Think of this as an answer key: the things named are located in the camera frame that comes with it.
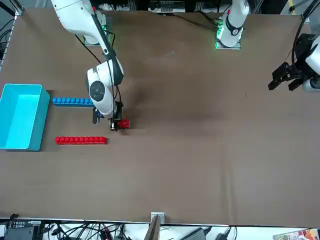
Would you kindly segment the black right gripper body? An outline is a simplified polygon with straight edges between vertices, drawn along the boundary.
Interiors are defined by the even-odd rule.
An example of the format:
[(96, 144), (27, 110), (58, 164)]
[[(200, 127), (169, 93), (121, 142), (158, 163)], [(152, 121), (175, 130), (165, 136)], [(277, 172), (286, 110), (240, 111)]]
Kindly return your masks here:
[(121, 121), (123, 119), (123, 107), (124, 104), (121, 101), (115, 101), (114, 106), (116, 108), (116, 111), (113, 115), (113, 120), (114, 121)]

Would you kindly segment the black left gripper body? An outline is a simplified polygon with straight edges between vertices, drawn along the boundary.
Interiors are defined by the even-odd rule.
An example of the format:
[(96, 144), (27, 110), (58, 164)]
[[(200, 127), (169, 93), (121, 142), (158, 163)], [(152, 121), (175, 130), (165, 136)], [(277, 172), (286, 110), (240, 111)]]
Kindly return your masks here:
[(306, 63), (306, 58), (310, 55), (314, 35), (302, 33), (294, 47), (296, 60), (291, 65), (292, 79), (310, 79), (314, 76), (314, 71)]

